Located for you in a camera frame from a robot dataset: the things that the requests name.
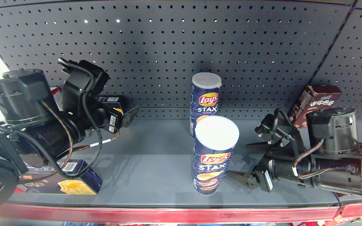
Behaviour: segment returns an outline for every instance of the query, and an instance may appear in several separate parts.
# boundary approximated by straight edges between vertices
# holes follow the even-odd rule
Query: white plastic lid
[[[214,89],[222,86],[222,79],[215,73],[196,73],[192,83],[201,89]]]
[[[235,146],[240,137],[237,125],[222,116],[209,116],[196,124],[195,135],[205,147],[223,151]]]

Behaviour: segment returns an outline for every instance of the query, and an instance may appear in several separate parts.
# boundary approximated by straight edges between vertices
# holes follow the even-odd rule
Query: cracker box
[[[306,86],[288,113],[288,117],[295,127],[306,128],[306,114],[319,109],[331,108],[341,95],[342,92],[337,86]]]
[[[62,169],[68,175],[75,175],[84,169],[88,163],[85,160],[71,159]],[[45,166],[37,169],[27,166],[29,171],[20,176],[23,179],[34,179],[47,176],[55,170],[52,166]],[[80,178],[67,180],[59,174],[55,174],[47,179],[33,183],[24,184],[26,188],[36,193],[69,194],[69,195],[96,195],[102,185],[102,179],[90,168]]]
[[[122,114],[127,113],[127,106],[125,104],[125,99],[123,96],[96,96],[96,100],[101,103],[112,107],[113,109],[121,112]]]

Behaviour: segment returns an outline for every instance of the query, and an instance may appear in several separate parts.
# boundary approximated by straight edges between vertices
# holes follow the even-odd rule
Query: barcode
[[[115,125],[115,121],[116,121],[116,120],[117,120],[117,117],[111,116],[111,117],[110,117],[110,124],[111,124],[111,125]],[[110,127],[108,128],[108,130],[113,133],[113,132],[114,132],[114,127],[110,126]]]
[[[67,163],[66,166],[62,169],[62,171],[71,172],[75,169],[78,163]]]
[[[109,97],[107,101],[109,101],[109,102],[118,101],[118,97]]]

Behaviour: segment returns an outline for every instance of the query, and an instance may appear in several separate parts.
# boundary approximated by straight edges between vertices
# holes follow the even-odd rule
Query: chip can
[[[196,125],[195,134],[192,184],[199,194],[210,196],[226,173],[240,131],[225,117],[208,116]]]
[[[205,117],[216,114],[221,85],[222,79],[215,73],[197,73],[192,76],[189,122],[193,138],[196,124]]]

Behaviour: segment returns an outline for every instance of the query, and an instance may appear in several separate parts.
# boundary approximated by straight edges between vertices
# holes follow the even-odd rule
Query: red shelf edge
[[[342,217],[362,217],[362,203],[348,204],[344,206]]]
[[[0,218],[93,223],[246,223],[332,219],[339,207],[290,209],[127,209],[4,204]]]

